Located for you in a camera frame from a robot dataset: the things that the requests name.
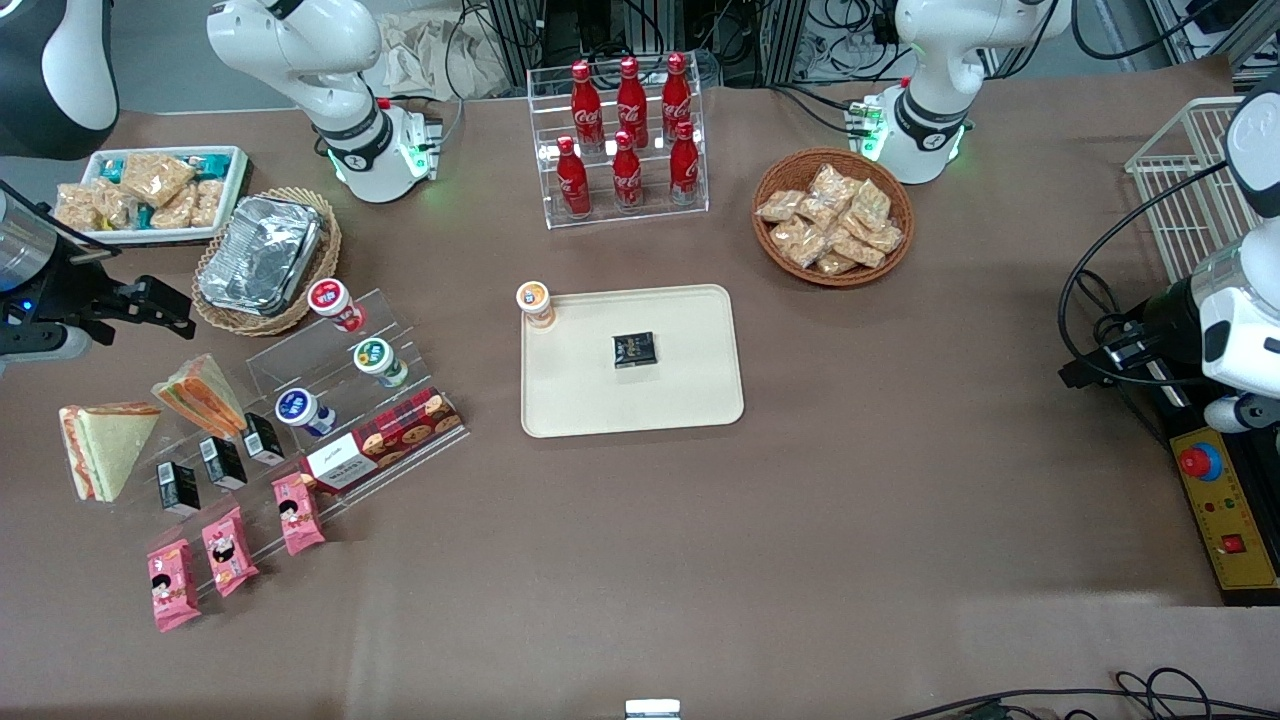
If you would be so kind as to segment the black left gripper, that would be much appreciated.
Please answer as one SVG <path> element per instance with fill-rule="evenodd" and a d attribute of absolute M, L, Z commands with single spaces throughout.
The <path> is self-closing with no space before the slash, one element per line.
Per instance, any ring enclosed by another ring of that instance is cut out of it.
<path fill-rule="evenodd" d="M 1103 356 L 1073 359 L 1059 369 L 1059 378 L 1069 389 L 1108 387 L 1117 377 L 1133 384 L 1204 386 L 1199 318 L 1190 282 L 1179 281 L 1125 313 L 1103 315 Z"/>

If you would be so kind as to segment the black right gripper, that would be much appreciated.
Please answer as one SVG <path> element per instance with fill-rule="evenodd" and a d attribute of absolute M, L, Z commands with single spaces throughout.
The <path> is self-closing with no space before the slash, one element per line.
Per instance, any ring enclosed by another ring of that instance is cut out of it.
<path fill-rule="evenodd" d="M 73 340 L 111 345 L 115 322 L 156 325 L 192 340 L 191 299 L 157 278 L 114 281 L 95 259 L 78 263 L 59 249 L 29 281 L 29 345 L 64 347 Z"/>

